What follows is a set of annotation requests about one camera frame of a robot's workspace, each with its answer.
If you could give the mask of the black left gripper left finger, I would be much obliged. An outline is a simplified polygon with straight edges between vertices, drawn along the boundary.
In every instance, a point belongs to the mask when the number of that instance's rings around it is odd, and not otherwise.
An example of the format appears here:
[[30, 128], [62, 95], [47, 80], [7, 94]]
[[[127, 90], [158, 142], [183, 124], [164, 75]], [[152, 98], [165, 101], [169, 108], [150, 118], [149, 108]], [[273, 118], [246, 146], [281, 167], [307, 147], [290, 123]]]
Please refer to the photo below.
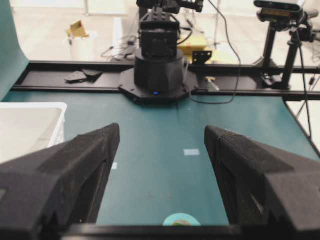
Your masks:
[[50, 240], [73, 224], [95, 223], [119, 144], [112, 123], [2, 163], [1, 239]]

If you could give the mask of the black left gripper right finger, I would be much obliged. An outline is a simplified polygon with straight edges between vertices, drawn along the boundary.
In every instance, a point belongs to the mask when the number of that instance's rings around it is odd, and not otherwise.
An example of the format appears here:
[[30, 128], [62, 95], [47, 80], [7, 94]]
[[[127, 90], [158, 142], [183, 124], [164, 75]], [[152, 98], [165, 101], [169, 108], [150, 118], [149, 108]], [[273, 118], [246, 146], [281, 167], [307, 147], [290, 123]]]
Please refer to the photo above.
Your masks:
[[204, 143], [231, 224], [320, 230], [320, 164], [213, 125]]

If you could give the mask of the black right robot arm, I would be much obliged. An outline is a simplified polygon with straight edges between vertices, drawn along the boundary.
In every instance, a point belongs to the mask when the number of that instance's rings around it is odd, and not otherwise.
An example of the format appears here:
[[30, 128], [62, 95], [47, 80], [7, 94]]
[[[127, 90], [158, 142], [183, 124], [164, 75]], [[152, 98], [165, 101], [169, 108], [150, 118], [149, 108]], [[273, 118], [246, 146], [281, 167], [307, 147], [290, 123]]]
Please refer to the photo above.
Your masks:
[[121, 72], [119, 90], [134, 102], [166, 104], [197, 91], [197, 76], [178, 45], [181, 25], [175, 19], [182, 8], [203, 10], [202, 0], [138, 0], [148, 9], [139, 21], [139, 48], [134, 52], [134, 66]]

